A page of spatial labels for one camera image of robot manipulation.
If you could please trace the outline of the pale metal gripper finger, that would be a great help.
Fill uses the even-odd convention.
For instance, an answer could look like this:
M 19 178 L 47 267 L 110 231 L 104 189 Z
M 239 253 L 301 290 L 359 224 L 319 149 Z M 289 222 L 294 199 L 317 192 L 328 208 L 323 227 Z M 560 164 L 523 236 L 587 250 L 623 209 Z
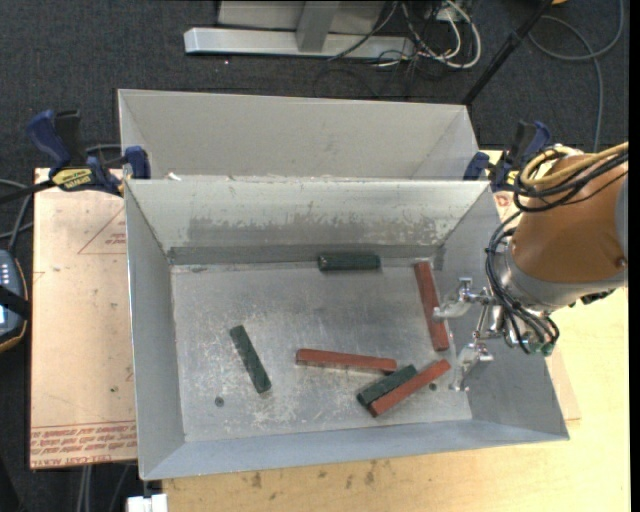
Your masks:
M 445 321 L 463 316 L 472 305 L 472 279 L 460 277 L 457 286 L 447 292 L 439 306 L 433 309 L 434 321 Z
M 494 361 L 493 354 L 485 342 L 472 342 L 465 345 L 457 355 L 454 375 L 449 384 L 452 391 L 465 391 L 465 381 L 472 370 L 484 363 Z

